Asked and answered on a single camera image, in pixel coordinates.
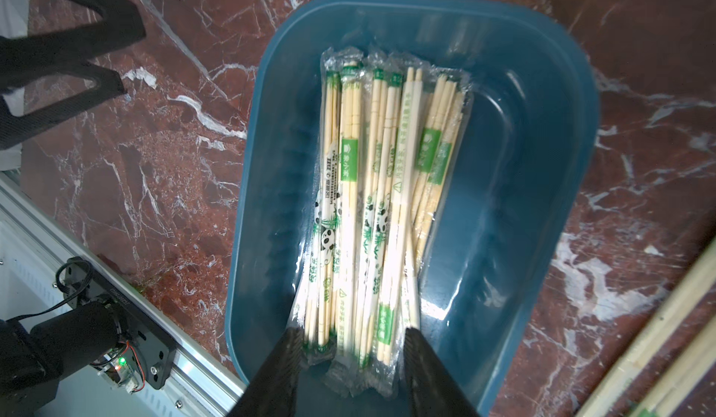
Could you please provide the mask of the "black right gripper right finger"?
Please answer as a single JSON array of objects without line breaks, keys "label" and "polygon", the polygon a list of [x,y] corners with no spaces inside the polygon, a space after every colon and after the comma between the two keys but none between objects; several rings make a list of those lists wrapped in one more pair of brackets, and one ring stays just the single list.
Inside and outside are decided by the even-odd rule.
[{"label": "black right gripper right finger", "polygon": [[421,331],[413,327],[405,333],[404,368],[411,416],[479,417]]}]

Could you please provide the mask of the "chopstick pair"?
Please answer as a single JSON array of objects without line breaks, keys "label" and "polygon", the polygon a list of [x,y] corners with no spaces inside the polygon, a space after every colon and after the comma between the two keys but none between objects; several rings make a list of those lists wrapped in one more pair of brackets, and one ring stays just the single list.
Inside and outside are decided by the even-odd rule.
[{"label": "chopstick pair", "polygon": [[710,243],[577,414],[607,415],[714,285],[715,243]]},{"label": "chopstick pair", "polygon": [[715,317],[658,380],[630,416],[669,417],[715,364]]}]

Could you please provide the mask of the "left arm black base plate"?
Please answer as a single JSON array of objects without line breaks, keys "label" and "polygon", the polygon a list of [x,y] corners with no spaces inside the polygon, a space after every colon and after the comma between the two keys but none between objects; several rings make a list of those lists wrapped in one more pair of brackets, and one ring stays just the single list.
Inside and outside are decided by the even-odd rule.
[{"label": "left arm black base plate", "polygon": [[98,302],[115,320],[117,342],[89,365],[129,394],[162,389],[171,373],[175,339],[85,258],[69,258],[55,280],[71,308]]}]

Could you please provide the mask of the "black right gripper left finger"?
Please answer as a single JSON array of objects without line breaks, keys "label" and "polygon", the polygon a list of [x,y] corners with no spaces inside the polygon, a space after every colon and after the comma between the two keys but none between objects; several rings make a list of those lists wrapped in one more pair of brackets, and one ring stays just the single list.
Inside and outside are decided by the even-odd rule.
[{"label": "black right gripper left finger", "polygon": [[303,331],[289,327],[226,416],[294,416],[302,353]]}]

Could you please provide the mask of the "teal plastic storage box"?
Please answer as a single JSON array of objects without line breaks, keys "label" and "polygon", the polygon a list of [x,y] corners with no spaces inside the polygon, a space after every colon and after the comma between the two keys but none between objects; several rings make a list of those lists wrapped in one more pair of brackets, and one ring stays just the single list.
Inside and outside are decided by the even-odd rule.
[{"label": "teal plastic storage box", "polygon": [[486,0],[313,0],[259,66],[244,152],[226,337],[243,381],[285,330],[313,217],[321,54],[370,45],[469,73],[472,113],[421,281],[423,334],[490,412],[587,170],[591,68],[550,18]]}]

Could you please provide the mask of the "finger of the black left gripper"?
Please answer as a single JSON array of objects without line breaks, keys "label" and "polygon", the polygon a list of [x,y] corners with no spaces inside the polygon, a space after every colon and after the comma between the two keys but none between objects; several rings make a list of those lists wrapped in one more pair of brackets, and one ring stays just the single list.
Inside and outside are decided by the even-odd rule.
[{"label": "finger of the black left gripper", "polygon": [[147,35],[141,14],[129,0],[69,0],[98,13],[96,23],[25,38],[1,40],[1,93],[8,94],[52,75],[88,79],[93,87],[22,116],[1,101],[1,148],[8,150],[36,135],[126,94],[119,73],[91,63]]}]

